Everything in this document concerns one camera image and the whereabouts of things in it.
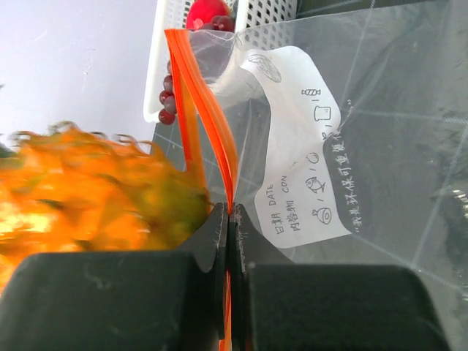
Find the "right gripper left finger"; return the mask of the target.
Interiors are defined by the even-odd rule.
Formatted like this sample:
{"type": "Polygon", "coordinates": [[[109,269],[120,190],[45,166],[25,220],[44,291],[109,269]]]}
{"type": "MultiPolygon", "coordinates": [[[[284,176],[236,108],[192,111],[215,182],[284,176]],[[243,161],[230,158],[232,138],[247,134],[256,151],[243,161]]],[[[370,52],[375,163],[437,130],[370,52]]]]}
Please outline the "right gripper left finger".
{"type": "Polygon", "coordinates": [[[216,350],[227,206],[170,251],[40,253],[1,294],[3,350],[216,350]]]}

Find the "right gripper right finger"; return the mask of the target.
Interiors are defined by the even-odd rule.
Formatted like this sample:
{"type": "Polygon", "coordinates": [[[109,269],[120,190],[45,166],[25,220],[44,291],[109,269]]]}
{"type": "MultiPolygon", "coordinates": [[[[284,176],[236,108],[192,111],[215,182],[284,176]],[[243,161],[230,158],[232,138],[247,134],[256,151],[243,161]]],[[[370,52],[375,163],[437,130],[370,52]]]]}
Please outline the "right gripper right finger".
{"type": "Polygon", "coordinates": [[[422,281],[397,265],[297,264],[233,206],[234,350],[448,350],[422,281]]]}

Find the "orange toy pineapple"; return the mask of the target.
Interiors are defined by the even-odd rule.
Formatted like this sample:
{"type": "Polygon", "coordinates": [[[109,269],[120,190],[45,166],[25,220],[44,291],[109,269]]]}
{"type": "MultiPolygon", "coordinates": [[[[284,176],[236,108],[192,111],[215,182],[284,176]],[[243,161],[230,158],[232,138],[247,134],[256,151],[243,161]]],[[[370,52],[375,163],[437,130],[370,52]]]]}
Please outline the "orange toy pineapple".
{"type": "Polygon", "coordinates": [[[62,121],[1,147],[1,284],[43,252],[168,250],[208,218],[208,190],[149,140],[62,121]]]}

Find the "orange zipper clear bag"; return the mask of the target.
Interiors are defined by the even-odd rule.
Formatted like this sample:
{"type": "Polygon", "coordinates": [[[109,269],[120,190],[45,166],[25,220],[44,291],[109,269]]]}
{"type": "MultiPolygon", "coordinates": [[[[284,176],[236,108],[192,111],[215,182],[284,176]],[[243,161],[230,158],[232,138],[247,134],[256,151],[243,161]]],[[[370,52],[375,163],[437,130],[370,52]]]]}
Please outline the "orange zipper clear bag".
{"type": "Polygon", "coordinates": [[[467,348],[467,3],[362,1],[238,33],[169,31],[221,125],[210,193],[297,264],[397,265],[467,348]]]}

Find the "red grape bunch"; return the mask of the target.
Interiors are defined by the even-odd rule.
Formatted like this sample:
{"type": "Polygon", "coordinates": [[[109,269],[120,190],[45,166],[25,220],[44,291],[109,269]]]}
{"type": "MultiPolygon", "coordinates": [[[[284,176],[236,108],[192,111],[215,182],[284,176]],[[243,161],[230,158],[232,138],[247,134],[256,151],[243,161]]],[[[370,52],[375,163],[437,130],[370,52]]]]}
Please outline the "red grape bunch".
{"type": "MultiPolygon", "coordinates": [[[[210,23],[202,25],[197,30],[213,30],[234,32],[235,20],[231,15],[216,16],[210,23]]],[[[159,122],[164,125],[174,123],[177,115],[176,98],[173,92],[173,76],[170,61],[167,62],[167,74],[163,80],[163,90],[159,94],[163,108],[159,111],[159,122]]]]}

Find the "white perforated plastic basket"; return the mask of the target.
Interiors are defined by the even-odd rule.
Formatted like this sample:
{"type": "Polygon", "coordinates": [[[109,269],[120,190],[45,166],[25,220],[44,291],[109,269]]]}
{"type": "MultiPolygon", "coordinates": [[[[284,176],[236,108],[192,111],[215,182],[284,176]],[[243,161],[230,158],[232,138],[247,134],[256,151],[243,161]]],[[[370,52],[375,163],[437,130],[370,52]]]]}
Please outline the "white perforated plastic basket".
{"type": "Polygon", "coordinates": [[[158,122],[159,95],[170,60],[166,29],[241,31],[297,17],[297,1],[158,1],[143,98],[143,117],[158,122]]]}

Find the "red yellow apple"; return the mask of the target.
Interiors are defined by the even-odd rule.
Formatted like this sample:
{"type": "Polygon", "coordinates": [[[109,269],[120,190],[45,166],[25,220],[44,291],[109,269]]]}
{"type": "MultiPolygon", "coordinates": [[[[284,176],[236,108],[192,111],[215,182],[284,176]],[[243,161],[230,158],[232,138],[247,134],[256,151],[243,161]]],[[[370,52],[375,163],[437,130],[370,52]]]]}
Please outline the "red yellow apple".
{"type": "Polygon", "coordinates": [[[197,0],[189,8],[185,28],[197,30],[210,23],[216,16],[231,15],[227,3],[222,0],[197,0]]]}

